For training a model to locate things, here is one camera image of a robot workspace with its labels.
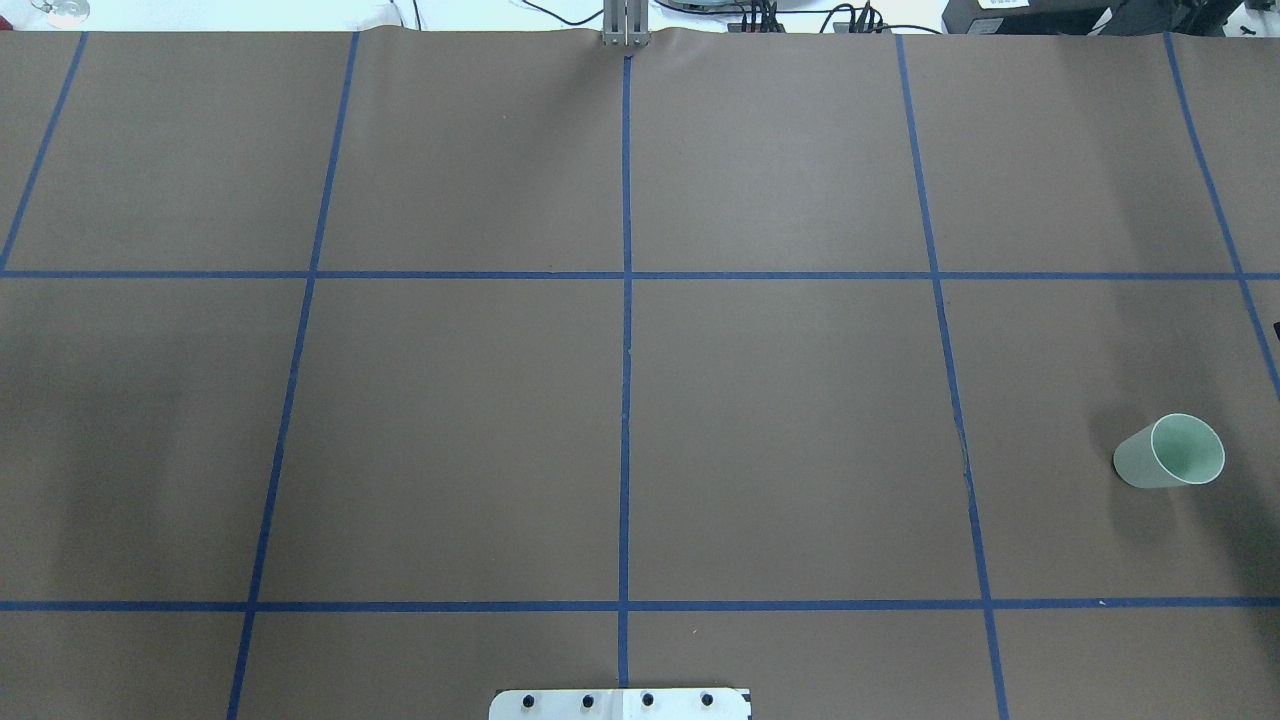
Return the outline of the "green plastic cup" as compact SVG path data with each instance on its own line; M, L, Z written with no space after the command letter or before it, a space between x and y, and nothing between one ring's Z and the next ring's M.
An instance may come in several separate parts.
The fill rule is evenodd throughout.
M1226 464L1217 432L1197 416L1174 413L1124 439L1112 455L1120 479L1139 489L1215 482Z

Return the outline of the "aluminium frame post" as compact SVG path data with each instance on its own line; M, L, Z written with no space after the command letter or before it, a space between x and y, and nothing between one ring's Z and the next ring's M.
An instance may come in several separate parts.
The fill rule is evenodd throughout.
M607 47L644 47L652 29L646 0L605 0L602 4L602 44Z

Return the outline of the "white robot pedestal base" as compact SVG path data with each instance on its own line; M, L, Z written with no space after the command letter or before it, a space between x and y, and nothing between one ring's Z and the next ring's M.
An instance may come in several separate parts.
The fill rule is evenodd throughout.
M751 719L750 692L728 687L502 691L489 719Z

